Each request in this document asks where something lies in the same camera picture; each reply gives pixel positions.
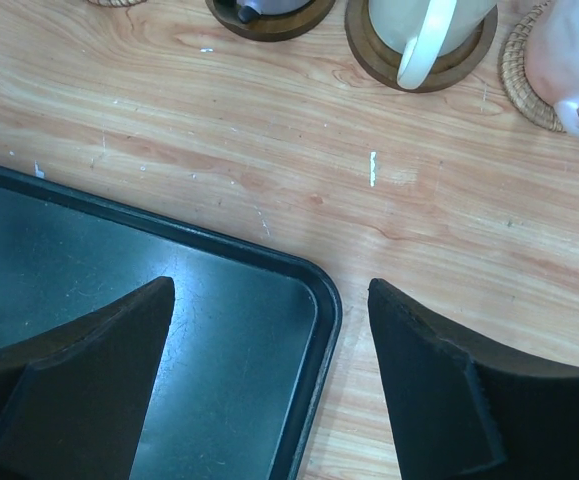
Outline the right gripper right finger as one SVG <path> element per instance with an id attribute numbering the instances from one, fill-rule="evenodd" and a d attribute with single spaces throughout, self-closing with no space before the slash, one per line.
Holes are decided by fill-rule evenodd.
<path id="1" fill-rule="evenodd" d="M 579 367 L 497 342 L 383 279 L 368 313 L 405 479 L 579 479 Z"/>

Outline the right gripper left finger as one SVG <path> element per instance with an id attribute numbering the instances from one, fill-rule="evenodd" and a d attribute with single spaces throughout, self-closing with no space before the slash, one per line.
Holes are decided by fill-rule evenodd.
<path id="1" fill-rule="evenodd" d="M 173 315 L 160 276 L 0 348 L 0 479 L 126 479 Z"/>

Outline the pink mug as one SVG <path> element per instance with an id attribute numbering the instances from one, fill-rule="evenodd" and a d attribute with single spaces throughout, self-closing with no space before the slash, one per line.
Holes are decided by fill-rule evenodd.
<path id="1" fill-rule="evenodd" d="M 579 138 L 579 1 L 552 1 L 540 14 L 526 43 L 525 75 Z"/>

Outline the cream mug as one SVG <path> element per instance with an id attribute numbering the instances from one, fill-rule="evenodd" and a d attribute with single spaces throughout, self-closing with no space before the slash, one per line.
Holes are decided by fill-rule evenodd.
<path id="1" fill-rule="evenodd" d="M 420 87 L 438 57 L 457 49 L 494 8 L 493 0 L 369 0 L 371 25 L 402 55 L 397 84 Z"/>

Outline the woven rattan coaster back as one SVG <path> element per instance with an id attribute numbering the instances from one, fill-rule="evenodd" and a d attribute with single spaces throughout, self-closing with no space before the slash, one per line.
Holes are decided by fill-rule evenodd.
<path id="1" fill-rule="evenodd" d="M 104 8 L 130 8 L 145 3 L 147 0 L 87 0 L 87 2 Z"/>

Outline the purple mug black handle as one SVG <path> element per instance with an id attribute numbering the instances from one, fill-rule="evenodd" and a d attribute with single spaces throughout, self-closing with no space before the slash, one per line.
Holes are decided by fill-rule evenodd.
<path id="1" fill-rule="evenodd" d="M 300 10 L 310 0 L 237 0 L 237 16 L 248 24 L 261 16 L 280 16 Z"/>

